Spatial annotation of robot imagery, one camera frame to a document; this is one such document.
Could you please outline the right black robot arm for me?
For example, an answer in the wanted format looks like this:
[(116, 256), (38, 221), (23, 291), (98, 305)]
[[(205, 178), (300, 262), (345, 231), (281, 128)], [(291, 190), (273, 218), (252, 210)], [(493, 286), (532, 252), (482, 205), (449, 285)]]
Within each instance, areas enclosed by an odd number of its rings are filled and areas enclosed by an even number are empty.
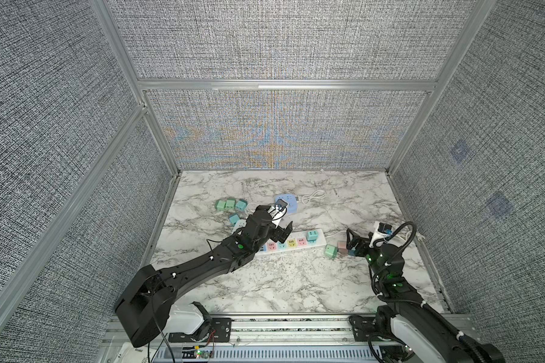
[(503, 362), (498, 348), (479, 343), (449, 322), (404, 277), (403, 253), (416, 232), (414, 222), (398, 228), (380, 222), (367, 237), (346, 231), (346, 247), (367, 261), (370, 287), (382, 303), (371, 319), (349, 317), (355, 340), (366, 340), (378, 362), (405, 362), (414, 356), (423, 362)]

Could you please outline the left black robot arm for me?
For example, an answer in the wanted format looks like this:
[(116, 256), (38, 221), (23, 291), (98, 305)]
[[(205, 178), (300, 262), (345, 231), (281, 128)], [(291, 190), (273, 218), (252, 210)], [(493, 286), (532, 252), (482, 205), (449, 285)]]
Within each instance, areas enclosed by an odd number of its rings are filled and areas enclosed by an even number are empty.
[(189, 291), (247, 265), (267, 242), (285, 242), (293, 223), (281, 227), (280, 221), (266, 210), (257, 210), (241, 231), (224, 238), (212, 251), (177, 266), (139, 269), (114, 305), (132, 346), (143, 347), (160, 335), (172, 305)]

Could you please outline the long white power strip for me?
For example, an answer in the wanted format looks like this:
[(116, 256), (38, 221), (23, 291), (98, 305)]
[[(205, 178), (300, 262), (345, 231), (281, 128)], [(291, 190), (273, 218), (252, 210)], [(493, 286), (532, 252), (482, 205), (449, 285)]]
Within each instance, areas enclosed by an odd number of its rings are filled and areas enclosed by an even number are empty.
[(289, 253), (316, 247), (324, 247), (327, 245), (324, 232), (319, 228), (315, 230), (317, 230), (319, 234), (316, 242), (307, 242), (306, 234), (308, 231), (293, 231), (285, 243), (276, 243), (269, 240), (264, 246), (262, 246), (255, 256), (264, 257), (278, 253)]

